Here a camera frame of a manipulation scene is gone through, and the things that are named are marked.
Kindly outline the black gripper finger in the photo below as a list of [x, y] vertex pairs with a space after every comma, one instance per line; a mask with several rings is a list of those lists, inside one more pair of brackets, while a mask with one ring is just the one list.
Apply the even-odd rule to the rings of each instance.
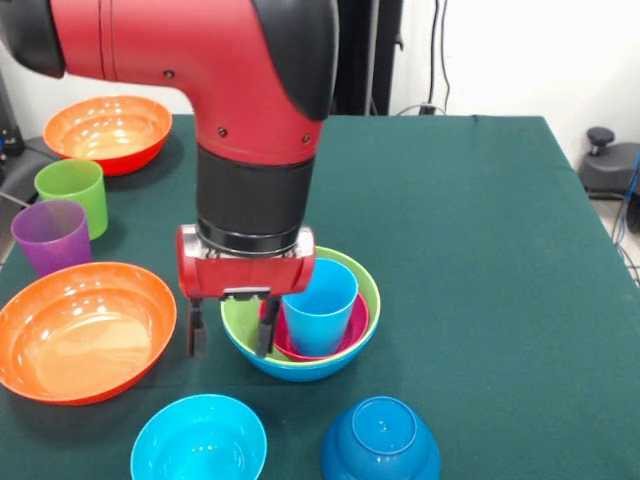
[[187, 352], [192, 358], [203, 359], [206, 354], [207, 333], [203, 321], [202, 300], [189, 299], [187, 318]]
[[256, 355], [264, 358], [272, 353], [277, 318], [281, 307], [279, 296], [269, 296], [264, 302], [264, 312], [261, 314], [258, 330]]

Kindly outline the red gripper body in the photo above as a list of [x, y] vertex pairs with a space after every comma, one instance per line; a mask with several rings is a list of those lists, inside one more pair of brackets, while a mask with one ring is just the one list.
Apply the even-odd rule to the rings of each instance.
[[310, 282], [315, 263], [312, 230], [300, 229], [292, 249], [267, 257], [224, 253], [207, 246], [194, 224], [176, 234], [179, 285], [191, 299], [282, 296], [299, 293]]

